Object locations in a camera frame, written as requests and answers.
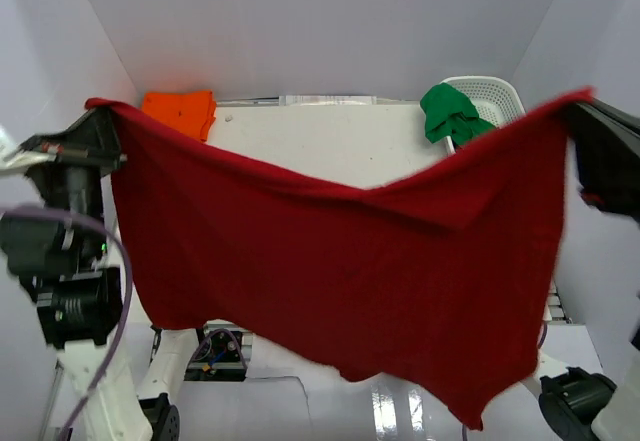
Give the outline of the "white plastic laundry basket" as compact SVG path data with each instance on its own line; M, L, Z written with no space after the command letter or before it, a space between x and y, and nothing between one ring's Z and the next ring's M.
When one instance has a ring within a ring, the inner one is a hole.
M468 98L478 118L501 128L525 114L516 89L507 81L492 76L457 76L441 81Z

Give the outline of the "green t shirt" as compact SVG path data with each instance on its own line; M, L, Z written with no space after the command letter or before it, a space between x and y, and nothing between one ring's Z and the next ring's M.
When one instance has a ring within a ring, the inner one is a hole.
M419 105L425 114L425 137L432 143L450 138L455 147L464 146L495 129L465 94L447 83L433 86Z

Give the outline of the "red t shirt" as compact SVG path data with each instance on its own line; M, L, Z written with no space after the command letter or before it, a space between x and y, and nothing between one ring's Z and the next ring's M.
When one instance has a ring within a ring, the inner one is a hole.
M204 145L123 102L111 179L164 329L235 323L356 382L387 373L481 429L531 376L564 226L567 93L434 166L359 189Z

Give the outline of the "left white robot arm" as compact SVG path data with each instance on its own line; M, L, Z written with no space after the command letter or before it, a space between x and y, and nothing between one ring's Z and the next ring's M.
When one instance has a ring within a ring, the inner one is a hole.
M195 325L162 334L134 382L123 345L132 263L105 224L102 192L103 179L125 162L105 107L59 133L3 139L2 174L28 178L41 201L2 210L1 251L78 394L70 417L84 422L87 438L175 440L186 368L209 353L212 338Z

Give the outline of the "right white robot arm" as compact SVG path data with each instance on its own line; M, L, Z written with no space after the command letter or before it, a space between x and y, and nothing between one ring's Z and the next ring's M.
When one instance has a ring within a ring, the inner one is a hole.
M601 212L639 221L639 119L600 100L562 110L575 146L583 202ZM534 374L521 383L537 398L562 440L639 438L639 333L630 339L632 362L621 384L600 373L539 353Z

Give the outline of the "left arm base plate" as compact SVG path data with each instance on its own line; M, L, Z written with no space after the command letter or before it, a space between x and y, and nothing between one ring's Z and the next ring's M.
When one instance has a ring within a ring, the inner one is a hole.
M192 382L242 382L246 378L246 367L241 361L249 361L248 345L244 334L232 329L229 333L218 332L201 346L188 365L184 380Z

